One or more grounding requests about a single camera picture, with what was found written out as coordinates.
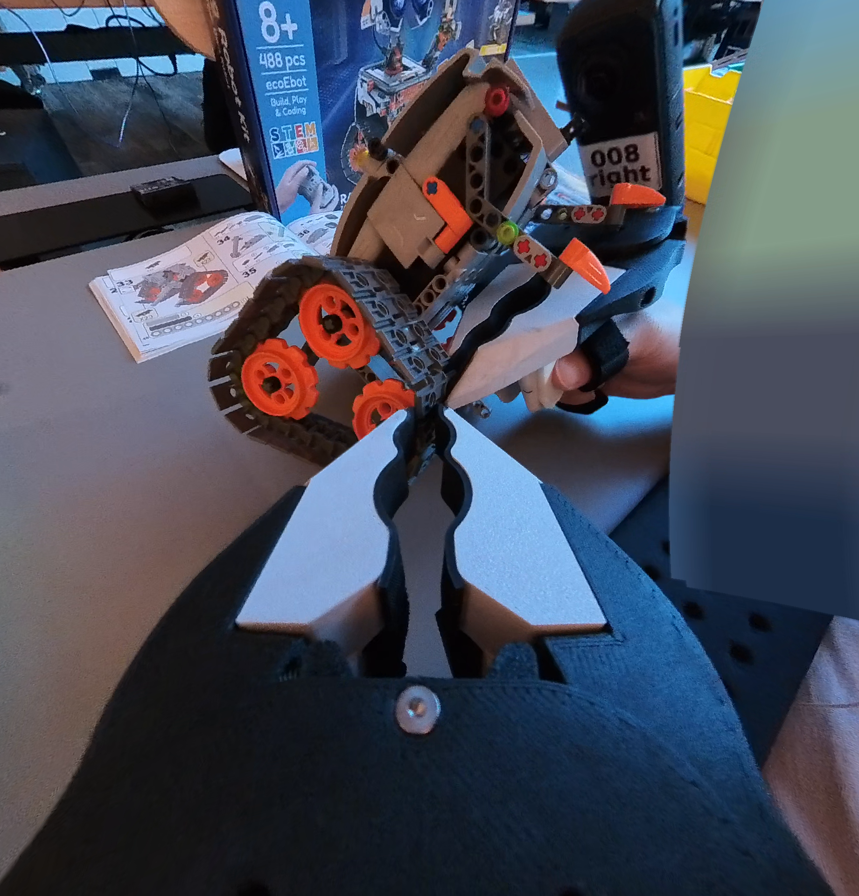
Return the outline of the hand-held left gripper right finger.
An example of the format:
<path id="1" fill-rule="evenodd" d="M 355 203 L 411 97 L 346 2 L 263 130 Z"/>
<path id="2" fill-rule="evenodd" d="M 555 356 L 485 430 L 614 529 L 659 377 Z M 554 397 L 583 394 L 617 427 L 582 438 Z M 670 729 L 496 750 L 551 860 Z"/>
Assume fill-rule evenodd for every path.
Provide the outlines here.
<path id="1" fill-rule="evenodd" d="M 542 482 L 451 409 L 436 432 L 454 514 L 436 621 L 453 675 L 482 677 L 507 644 L 605 633 Z"/>

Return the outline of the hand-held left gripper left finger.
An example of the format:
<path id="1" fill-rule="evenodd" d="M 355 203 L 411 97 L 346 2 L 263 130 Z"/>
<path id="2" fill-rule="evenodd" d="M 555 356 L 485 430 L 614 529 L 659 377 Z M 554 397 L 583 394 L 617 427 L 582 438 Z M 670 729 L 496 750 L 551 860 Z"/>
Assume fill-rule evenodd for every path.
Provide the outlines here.
<path id="1" fill-rule="evenodd" d="M 391 518 L 411 446 L 412 412 L 397 411 L 309 480 L 238 626 L 333 641 L 368 675 L 404 674 L 409 601 Z"/>

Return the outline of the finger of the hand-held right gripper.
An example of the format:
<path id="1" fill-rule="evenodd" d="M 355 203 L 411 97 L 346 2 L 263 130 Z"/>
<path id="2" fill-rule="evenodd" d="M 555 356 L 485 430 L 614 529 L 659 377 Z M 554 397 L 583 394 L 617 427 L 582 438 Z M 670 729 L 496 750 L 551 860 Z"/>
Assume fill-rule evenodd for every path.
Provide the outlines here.
<path id="1" fill-rule="evenodd" d="M 490 318 L 495 304 L 531 277 L 527 268 L 504 268 L 485 286 L 463 311 L 450 355 L 468 336 L 478 336 L 480 323 Z M 580 274 L 571 273 L 540 305 L 516 315 L 500 335 L 476 349 L 446 406 L 456 409 L 488 397 L 571 352 L 579 331 L 576 316 L 600 295 Z"/>

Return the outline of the grey orange tracked toy robot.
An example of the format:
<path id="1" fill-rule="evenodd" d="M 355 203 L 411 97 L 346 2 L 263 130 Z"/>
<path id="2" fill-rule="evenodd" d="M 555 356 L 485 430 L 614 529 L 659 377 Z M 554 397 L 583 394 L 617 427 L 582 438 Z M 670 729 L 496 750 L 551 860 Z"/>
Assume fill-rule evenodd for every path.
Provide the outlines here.
<path id="1" fill-rule="evenodd" d="M 516 63 L 471 49 L 443 64 L 361 153 L 363 176 L 330 254 L 273 268 L 214 346 L 209 382 L 225 419 L 324 467 L 410 410 L 417 475 L 435 452 L 427 420 L 453 409 L 446 398 L 480 345 L 571 273 L 601 295 L 623 274 L 578 238 L 556 252 L 531 234 L 535 211 L 552 205 L 553 160 L 567 145 Z M 532 277 L 450 355 L 463 311 L 504 268 Z M 558 359 L 493 394 L 555 407 Z"/>

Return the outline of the grey desk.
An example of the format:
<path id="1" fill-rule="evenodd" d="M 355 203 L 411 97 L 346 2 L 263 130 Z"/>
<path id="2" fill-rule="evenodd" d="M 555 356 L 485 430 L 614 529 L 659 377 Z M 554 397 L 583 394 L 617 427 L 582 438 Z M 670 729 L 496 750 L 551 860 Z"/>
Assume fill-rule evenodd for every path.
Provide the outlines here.
<path id="1" fill-rule="evenodd" d="M 315 473 L 222 419 L 211 342 L 135 364 L 89 291 L 202 229 L 0 273 L 0 879 L 162 614 Z"/>

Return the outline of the person's right hand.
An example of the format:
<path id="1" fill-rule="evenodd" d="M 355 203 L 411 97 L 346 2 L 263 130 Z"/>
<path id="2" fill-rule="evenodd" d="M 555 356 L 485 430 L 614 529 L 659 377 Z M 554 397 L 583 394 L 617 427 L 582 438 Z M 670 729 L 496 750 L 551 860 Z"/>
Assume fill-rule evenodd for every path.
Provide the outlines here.
<path id="1" fill-rule="evenodd" d="M 673 395 L 677 382 L 680 322 L 650 315 L 629 315 L 617 326 L 628 342 L 625 367 L 603 384 L 603 393 L 628 399 Z M 592 367 L 580 350 L 554 364 L 551 383 L 569 404 L 580 403 L 580 387 L 591 381 Z"/>

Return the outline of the yellow storage bin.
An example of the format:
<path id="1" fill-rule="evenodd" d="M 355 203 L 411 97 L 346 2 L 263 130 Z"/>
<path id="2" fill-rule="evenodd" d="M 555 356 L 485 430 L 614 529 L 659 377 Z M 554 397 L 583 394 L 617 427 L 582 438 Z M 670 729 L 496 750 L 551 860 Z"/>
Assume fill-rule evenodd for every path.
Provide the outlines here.
<path id="1" fill-rule="evenodd" d="M 702 65 L 685 69 L 683 76 L 685 193 L 705 204 L 741 70 L 714 73 Z"/>

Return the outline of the black perforated chair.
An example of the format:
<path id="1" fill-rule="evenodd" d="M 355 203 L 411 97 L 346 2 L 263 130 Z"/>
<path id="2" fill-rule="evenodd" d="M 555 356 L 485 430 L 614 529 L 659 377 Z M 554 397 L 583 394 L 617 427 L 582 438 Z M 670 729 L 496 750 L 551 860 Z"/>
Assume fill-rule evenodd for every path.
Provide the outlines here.
<path id="1" fill-rule="evenodd" d="M 690 588 L 670 576 L 669 478 L 611 537 L 652 578 L 704 646 L 737 705 L 793 701 L 832 617 L 769 601 Z"/>

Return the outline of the open instruction booklet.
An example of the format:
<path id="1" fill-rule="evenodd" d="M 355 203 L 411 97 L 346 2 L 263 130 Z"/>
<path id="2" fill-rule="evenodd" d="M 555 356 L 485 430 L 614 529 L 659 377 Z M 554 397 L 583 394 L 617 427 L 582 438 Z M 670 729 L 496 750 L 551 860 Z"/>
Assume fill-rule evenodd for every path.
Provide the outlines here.
<path id="1" fill-rule="evenodd" d="M 150 260 L 90 282 L 99 306 L 140 363 L 222 333 L 279 264 L 328 253 L 342 214 L 328 211 L 282 225 L 240 213 Z"/>

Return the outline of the blue robot kit box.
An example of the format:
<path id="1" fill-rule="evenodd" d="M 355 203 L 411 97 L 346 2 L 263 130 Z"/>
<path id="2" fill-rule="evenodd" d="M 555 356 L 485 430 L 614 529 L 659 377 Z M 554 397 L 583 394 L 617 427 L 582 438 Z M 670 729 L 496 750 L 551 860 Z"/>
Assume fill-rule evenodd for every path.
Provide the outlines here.
<path id="1" fill-rule="evenodd" d="M 506 58 L 518 2 L 207 2 L 256 206 L 283 223 L 340 212 L 358 151 L 462 49 Z"/>

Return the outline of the small black box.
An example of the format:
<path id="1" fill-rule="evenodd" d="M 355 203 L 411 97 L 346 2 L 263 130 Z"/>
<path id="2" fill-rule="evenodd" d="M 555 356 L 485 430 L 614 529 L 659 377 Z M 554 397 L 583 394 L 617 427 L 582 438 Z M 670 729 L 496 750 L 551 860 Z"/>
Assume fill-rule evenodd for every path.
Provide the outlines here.
<path id="1" fill-rule="evenodd" d="M 135 199 L 153 214 L 166 214 L 199 205 L 193 182 L 177 176 L 132 185 L 130 191 Z"/>

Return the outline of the black flat device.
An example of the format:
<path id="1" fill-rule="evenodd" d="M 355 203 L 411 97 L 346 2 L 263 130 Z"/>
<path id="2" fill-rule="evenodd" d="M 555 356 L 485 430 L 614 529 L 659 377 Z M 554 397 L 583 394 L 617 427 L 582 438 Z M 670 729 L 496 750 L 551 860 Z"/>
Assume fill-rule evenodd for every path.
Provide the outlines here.
<path id="1" fill-rule="evenodd" d="M 130 241 L 199 218 L 251 211 L 248 190 L 230 176 L 194 178 L 199 205 L 153 214 L 128 191 L 0 216 L 0 268 L 38 263 L 91 245 Z"/>

